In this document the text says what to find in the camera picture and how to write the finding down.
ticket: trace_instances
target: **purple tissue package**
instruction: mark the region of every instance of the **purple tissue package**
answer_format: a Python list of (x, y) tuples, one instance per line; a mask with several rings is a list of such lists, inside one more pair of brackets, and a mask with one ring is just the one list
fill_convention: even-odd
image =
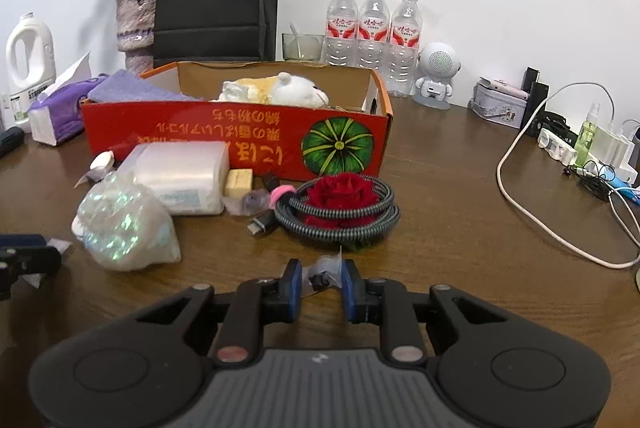
[(31, 136), (35, 141), (55, 147), (84, 130), (79, 102), (91, 89), (109, 76), (100, 74), (82, 82), (60, 87), (41, 102), (29, 108)]

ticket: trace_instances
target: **red and white label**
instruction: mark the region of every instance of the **red and white label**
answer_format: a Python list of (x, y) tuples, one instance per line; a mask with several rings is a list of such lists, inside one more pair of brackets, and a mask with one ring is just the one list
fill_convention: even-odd
[(333, 38), (356, 38), (356, 20), (349, 17), (328, 18), (325, 36)]
[(393, 26), (391, 31), (391, 43), (396, 46), (418, 47), (420, 42), (420, 28), (411, 24)]
[(386, 42), (389, 23), (384, 18), (367, 17), (360, 21), (358, 26), (358, 38)]

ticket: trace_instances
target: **artificial red rose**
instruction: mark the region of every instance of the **artificial red rose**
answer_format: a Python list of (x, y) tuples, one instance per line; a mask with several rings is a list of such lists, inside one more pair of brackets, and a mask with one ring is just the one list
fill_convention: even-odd
[[(380, 199), (373, 191), (372, 182), (351, 172), (322, 177), (306, 191), (306, 195), (307, 204), (330, 210), (366, 208)], [(357, 219), (330, 220), (308, 215), (305, 222), (310, 226), (321, 228), (354, 228), (369, 224), (375, 218), (375, 215), (368, 215)]]

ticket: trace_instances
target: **wooden block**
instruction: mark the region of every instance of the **wooden block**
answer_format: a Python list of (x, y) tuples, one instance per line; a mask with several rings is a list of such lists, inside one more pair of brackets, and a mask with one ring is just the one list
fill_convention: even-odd
[(225, 197), (241, 199), (254, 187), (254, 171), (251, 168), (229, 170), (226, 176)]

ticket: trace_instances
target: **red cardboard box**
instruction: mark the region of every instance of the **red cardboard box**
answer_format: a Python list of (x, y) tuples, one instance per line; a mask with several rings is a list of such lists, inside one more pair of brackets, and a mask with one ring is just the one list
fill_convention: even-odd
[[(314, 81), (332, 108), (210, 102), (222, 84), (286, 71)], [(226, 141), (231, 168), (308, 180), (340, 171), (377, 175), (393, 113), (376, 72), (316, 63), (177, 62), (142, 75), (158, 87), (198, 102), (127, 102), (81, 106), (93, 153), (123, 160), (139, 143)]]

